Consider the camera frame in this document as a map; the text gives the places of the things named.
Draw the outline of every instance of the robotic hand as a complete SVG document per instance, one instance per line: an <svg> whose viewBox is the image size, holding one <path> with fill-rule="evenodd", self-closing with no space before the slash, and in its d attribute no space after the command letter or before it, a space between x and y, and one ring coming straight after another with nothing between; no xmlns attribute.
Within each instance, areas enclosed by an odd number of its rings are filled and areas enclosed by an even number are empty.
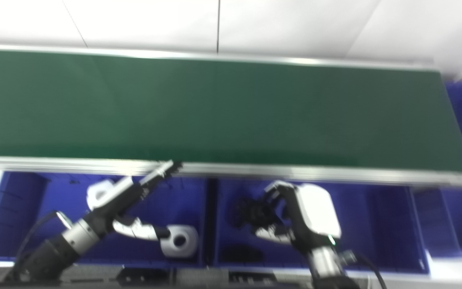
<svg viewBox="0 0 462 289"><path fill-rule="evenodd" d="M117 183L106 179L95 183L87 189L87 205L90 210L99 208L115 194L119 194L121 186L132 183L131 177L125 177ZM160 247L169 258L191 257L197 250L198 234L194 227L188 225L167 225L159 227L143 223L139 218L117 216L112 222L115 232L130 238L140 238L148 241L160 241Z"/></svg>
<svg viewBox="0 0 462 289"><path fill-rule="evenodd" d="M282 217L289 218L284 225L276 214L281 199L286 201ZM342 268L344 259L335 251L341 237L341 228L329 193L310 183L293 185L275 181L265 188L258 200L247 199L240 205L241 220L253 226L258 238L292 245L308 260L316 289L357 289Z"/></svg>
<svg viewBox="0 0 462 289"><path fill-rule="evenodd" d="M140 220L127 222L122 217L128 208L148 196L160 181L170 177L181 166L182 163L168 161L137 183L131 177L123 177L115 184L104 185L105 189L101 189L103 185L99 189L92 189L87 196L92 211L80 218L70 229L42 242L31 254L18 256L5 280L56 280L64 269L113 231L134 238L160 240L167 256L193 254L197 244L197 232L194 228L181 225L156 227L142 224ZM179 241L181 236L185 238L184 241L181 240L183 242ZM164 249L165 244L176 242L179 246L174 246L175 249Z"/></svg>

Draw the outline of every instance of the white wall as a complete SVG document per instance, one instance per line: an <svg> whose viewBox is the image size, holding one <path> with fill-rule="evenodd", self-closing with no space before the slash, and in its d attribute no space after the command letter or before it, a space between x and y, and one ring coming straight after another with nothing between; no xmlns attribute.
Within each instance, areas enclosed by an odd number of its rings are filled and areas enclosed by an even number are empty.
<svg viewBox="0 0 462 289"><path fill-rule="evenodd" d="M220 53L431 62L462 79L462 0L0 0L0 44L216 53L217 39Z"/></svg>

